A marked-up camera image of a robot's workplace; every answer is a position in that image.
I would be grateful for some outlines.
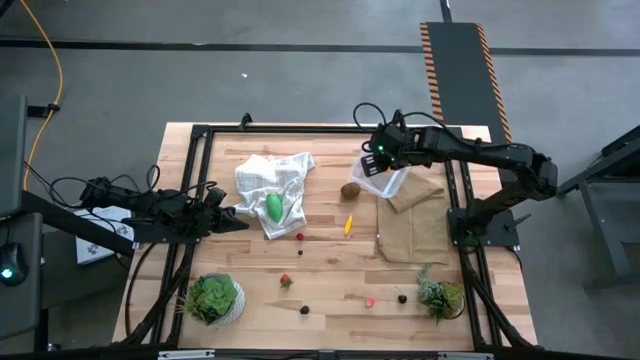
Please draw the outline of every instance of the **white pot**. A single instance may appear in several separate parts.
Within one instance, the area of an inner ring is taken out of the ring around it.
[[[242,286],[240,286],[240,284],[235,281],[233,282],[233,287],[235,287],[236,291],[238,291],[238,296],[236,296],[236,299],[233,301],[231,308],[223,317],[212,322],[211,324],[209,324],[209,326],[231,324],[232,322],[236,321],[240,317],[240,315],[242,315],[242,312],[244,311],[244,305],[246,303],[244,290],[242,290]]]

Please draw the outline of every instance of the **strawberry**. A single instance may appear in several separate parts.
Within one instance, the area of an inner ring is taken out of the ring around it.
[[[293,284],[293,280],[291,280],[291,277],[289,277],[289,275],[287,274],[282,275],[282,277],[280,278],[280,287],[286,287],[288,289],[289,285],[291,284]]]

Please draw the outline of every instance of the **gray floor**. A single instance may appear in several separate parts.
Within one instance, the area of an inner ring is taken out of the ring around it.
[[[32,3],[50,35],[66,39],[419,45],[417,23],[440,20],[436,0]],[[454,20],[481,22],[491,46],[640,47],[639,1],[451,0],[451,7]],[[0,35],[38,34],[14,6],[0,20]],[[430,111],[420,55],[59,53],[63,110],[34,162],[50,179],[130,173],[142,182],[168,121],[237,121],[249,111],[261,121],[349,122],[360,101],[388,112]],[[639,123],[639,57],[495,57],[494,64],[514,140],[553,157],[561,181]],[[57,86],[47,50],[0,48],[0,79],[0,91],[23,92],[35,103],[51,101]],[[30,139],[38,126],[30,121]],[[43,194],[37,183],[31,186]],[[71,199],[81,189],[67,184],[61,190]],[[516,208],[534,215],[518,232],[539,342],[554,350],[640,358],[640,291],[582,289],[583,281],[610,269],[576,195]],[[121,293],[57,309],[52,339],[68,348],[108,343]],[[102,306],[111,310],[94,311]],[[27,346],[28,336],[17,338],[0,343],[0,353]]]

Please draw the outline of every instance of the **wooden table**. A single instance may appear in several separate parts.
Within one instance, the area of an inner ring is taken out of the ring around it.
[[[157,188],[180,187],[192,125],[167,124],[158,158],[162,177]],[[489,131],[484,126],[463,126],[462,132],[467,138],[481,137],[489,141]],[[458,319],[436,326],[435,320],[426,315],[426,306],[416,302],[416,274],[421,265],[387,263],[377,253],[375,196],[363,192],[356,203],[340,201],[340,187],[350,181],[351,165],[367,138],[367,135],[347,134],[215,134],[207,180],[217,181],[228,193],[224,205],[241,201],[236,193],[234,170],[251,154],[287,156],[311,152],[316,167],[307,174],[303,203],[308,225],[300,230],[305,234],[303,242],[296,241],[295,233],[267,240],[259,222],[250,218],[247,218],[251,224],[249,230],[203,239],[196,250],[191,281],[207,273],[229,273],[246,292],[247,305],[237,322],[220,328],[207,328],[185,316],[181,347],[472,349],[466,311]],[[200,159],[201,154],[202,146],[196,159]],[[197,160],[194,169],[199,166]],[[475,164],[469,167],[477,197],[486,197],[500,189],[496,169]],[[435,164],[431,169],[414,169],[446,190],[442,164]],[[192,184],[196,182],[197,173],[194,171]],[[459,197],[464,206],[464,194],[461,192]],[[351,237],[346,238],[343,228],[349,215],[353,215],[353,227]],[[156,246],[141,267],[131,300],[133,326],[158,295],[167,248]],[[302,256],[297,253],[299,249],[304,250]],[[535,342],[516,258],[501,248],[487,248],[486,253],[497,303],[521,334]],[[450,254],[449,265],[436,265],[431,276],[436,280],[462,282],[457,251],[451,249]],[[136,254],[134,266],[139,256],[140,252]],[[279,285],[284,273],[295,282],[288,290]],[[409,298],[404,305],[397,301],[400,293]],[[364,307],[367,296],[376,297],[373,308]],[[478,302],[483,334],[489,341],[486,311],[479,299]],[[310,307],[309,315],[300,315],[303,305]],[[123,309],[124,305],[114,340],[125,336]],[[165,334],[173,314],[171,305],[167,309]]]

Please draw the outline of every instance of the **green toy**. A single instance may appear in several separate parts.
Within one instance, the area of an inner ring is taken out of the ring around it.
[[[267,214],[271,220],[275,222],[280,222],[282,219],[282,200],[280,200],[280,196],[278,194],[269,194],[267,195]]]

